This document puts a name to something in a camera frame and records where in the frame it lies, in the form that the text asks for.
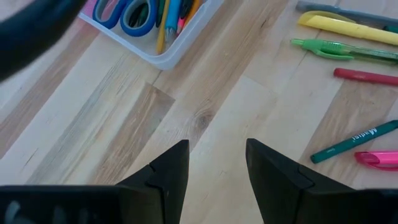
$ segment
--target black plastic part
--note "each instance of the black plastic part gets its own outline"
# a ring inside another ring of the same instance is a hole
[[[35,0],[0,23],[0,82],[61,38],[86,0]]]
[[[116,186],[3,186],[0,223],[178,224],[188,166],[184,140]]]
[[[266,224],[398,223],[398,190],[353,190],[255,139],[246,162]]]

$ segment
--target white plastic container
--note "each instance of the white plastic container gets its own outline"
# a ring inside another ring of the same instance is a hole
[[[156,42],[158,28],[154,28],[143,37],[131,37],[125,34],[117,24],[112,29],[107,29],[92,19],[92,6],[88,6],[79,14],[79,17],[90,23],[112,39],[138,54],[141,58],[155,65],[161,70],[169,70],[180,61],[184,53],[191,46],[199,33],[205,28],[207,23],[220,8],[224,0],[207,0],[199,8],[195,16],[184,28],[181,34],[175,39],[172,45],[161,55],[156,54]]]

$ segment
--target green pen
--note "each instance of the green pen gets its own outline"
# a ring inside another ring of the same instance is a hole
[[[352,60],[355,58],[369,58],[381,60],[383,62],[398,63],[398,54],[383,50],[366,49],[355,47],[339,42],[332,42],[320,39],[292,39],[293,45],[301,46],[305,50],[310,50],[317,56],[337,60]]]
[[[311,161],[314,164],[329,159],[337,154],[348,151],[358,145],[364,144],[372,139],[375,139],[383,134],[387,134],[398,128],[398,120],[393,120],[388,123],[382,124],[359,135],[353,136],[341,143],[335,144],[311,156]]]

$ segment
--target yellow marker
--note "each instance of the yellow marker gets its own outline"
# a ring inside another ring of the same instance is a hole
[[[156,44],[157,54],[162,54],[164,50],[165,26],[166,26],[167,14],[169,13],[169,6],[170,6],[170,0],[166,0],[164,3],[162,22],[160,23],[159,26],[159,36],[157,37],[157,44]]]
[[[375,40],[398,45],[398,34],[356,24],[353,21],[333,13],[310,11],[304,13],[297,22],[300,25],[323,29],[360,39]]]
[[[189,11],[187,15],[187,20],[185,20],[184,28],[188,25],[189,21],[192,19],[195,13],[197,13],[202,1],[203,0],[194,0],[191,11]]]

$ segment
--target grey pen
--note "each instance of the grey pen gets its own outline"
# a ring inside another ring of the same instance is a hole
[[[326,11],[332,12],[335,14],[339,14],[341,16],[345,16],[348,19],[352,19],[356,22],[365,23],[365,24],[374,24],[377,26],[393,26],[398,27],[398,19],[393,19],[385,16],[377,16],[365,12],[358,12],[352,10],[342,9],[337,6],[330,6],[325,4],[317,4],[306,1],[298,1],[296,5],[296,10],[300,12],[307,11]]]

